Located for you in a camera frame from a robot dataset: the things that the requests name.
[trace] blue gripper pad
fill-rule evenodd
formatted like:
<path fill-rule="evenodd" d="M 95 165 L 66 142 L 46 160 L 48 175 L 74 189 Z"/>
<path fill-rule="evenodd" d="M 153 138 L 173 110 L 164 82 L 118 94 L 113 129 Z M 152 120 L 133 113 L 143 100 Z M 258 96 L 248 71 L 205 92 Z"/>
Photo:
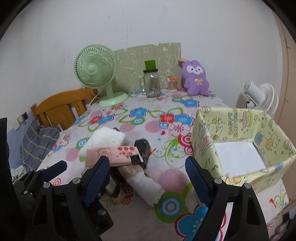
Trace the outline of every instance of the blue gripper pad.
<path fill-rule="evenodd" d="M 187 172 L 187 175 L 189 176 L 189 179 L 199 200 L 206 206 L 208 206 L 210 203 L 209 189 L 201 174 L 193 164 L 193 161 L 189 157 L 187 157 L 185 161 L 185 170 Z"/>
<path fill-rule="evenodd" d="M 49 182 L 56 176 L 60 175 L 62 172 L 67 170 L 67 163 L 65 161 L 59 161 L 58 163 L 50 166 L 49 168 L 41 171 L 41 181 Z"/>
<path fill-rule="evenodd" d="M 86 204 L 86 206 L 94 202 L 96 197 L 98 196 L 101 186 L 106 176 L 108 175 L 109 167 L 109 158 L 105 157 L 86 187 L 86 196 L 84 199 L 84 203 Z"/>

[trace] silver bolt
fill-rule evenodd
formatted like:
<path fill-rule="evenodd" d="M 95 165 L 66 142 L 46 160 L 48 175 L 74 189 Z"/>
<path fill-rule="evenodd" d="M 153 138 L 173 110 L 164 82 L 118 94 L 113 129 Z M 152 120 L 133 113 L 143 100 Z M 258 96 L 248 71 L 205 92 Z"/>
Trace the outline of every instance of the silver bolt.
<path fill-rule="evenodd" d="M 44 187 L 44 188 L 49 188 L 49 187 L 50 187 L 50 183 L 44 183 L 44 184 L 43 184 L 43 187 Z"/>
<path fill-rule="evenodd" d="M 247 189 L 250 189 L 250 188 L 252 187 L 251 184 L 249 184 L 249 183 L 245 183 L 244 186 L 245 186 L 245 188 L 247 188 Z"/>
<path fill-rule="evenodd" d="M 103 216 L 106 214 L 106 212 L 107 212 L 106 209 L 101 208 L 96 213 L 97 215 Z"/>
<path fill-rule="evenodd" d="M 222 183 L 222 180 L 220 178 L 215 178 L 214 179 L 214 182 L 217 183 L 217 184 L 221 184 Z"/>
<path fill-rule="evenodd" d="M 72 181 L 74 184 L 80 183 L 80 178 L 74 178 Z"/>

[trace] purple plush toy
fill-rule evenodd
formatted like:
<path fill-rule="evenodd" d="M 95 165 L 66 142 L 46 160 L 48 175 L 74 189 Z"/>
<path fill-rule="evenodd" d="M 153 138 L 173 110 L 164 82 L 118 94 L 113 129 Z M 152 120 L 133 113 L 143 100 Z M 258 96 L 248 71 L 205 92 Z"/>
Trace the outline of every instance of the purple plush toy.
<path fill-rule="evenodd" d="M 184 87 L 189 95 L 208 95 L 210 84 L 205 77 L 205 70 L 197 60 L 182 63 L 182 77 Z"/>

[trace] blue wall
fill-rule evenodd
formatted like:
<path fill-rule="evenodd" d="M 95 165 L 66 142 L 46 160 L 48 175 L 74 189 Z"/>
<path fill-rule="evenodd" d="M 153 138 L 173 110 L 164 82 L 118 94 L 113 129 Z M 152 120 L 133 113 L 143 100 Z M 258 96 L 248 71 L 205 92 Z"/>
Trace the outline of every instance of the blue wall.
<path fill-rule="evenodd" d="M 22 144 L 22 139 L 24 138 L 30 124 L 35 119 L 33 113 L 28 113 L 29 119 L 27 119 L 17 130 L 12 128 L 7 133 L 7 142 L 9 145 L 9 165 L 10 168 L 17 168 L 22 165 L 20 160 L 20 146 Z"/>

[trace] cartoon patterned box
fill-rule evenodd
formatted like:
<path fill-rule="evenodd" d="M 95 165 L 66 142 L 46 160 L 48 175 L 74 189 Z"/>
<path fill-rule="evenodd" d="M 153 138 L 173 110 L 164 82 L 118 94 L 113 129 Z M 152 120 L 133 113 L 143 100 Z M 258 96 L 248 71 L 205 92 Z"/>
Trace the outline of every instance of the cartoon patterned box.
<path fill-rule="evenodd" d="M 230 177 L 224 173 L 214 143 L 253 142 L 267 168 Z M 295 147 L 271 117 L 260 110 L 238 108 L 199 108 L 191 142 L 202 168 L 227 184 L 248 182 L 260 192 L 275 185 L 296 158 Z"/>

